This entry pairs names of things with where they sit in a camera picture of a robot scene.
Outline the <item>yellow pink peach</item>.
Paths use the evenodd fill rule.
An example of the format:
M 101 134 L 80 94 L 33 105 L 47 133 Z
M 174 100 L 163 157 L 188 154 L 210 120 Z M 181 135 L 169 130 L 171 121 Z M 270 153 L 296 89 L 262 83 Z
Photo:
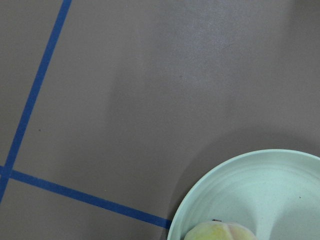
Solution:
M 237 223 L 207 221 L 187 232 L 184 240 L 257 240 L 248 228 Z

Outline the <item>brown paper table cover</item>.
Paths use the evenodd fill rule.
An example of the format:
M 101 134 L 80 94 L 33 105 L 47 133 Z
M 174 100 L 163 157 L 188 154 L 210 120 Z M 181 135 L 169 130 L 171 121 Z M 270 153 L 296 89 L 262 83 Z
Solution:
M 1 239 L 165 240 L 264 149 L 320 153 L 319 1 L 1 1 Z

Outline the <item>green plate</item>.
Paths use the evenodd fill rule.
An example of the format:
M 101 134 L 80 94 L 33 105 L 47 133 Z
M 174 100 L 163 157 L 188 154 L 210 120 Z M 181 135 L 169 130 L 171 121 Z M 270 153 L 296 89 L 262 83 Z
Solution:
M 184 197 L 168 239 L 181 240 L 195 225 L 211 220 L 243 225 L 259 240 L 319 239 L 319 157 L 268 149 L 221 163 Z

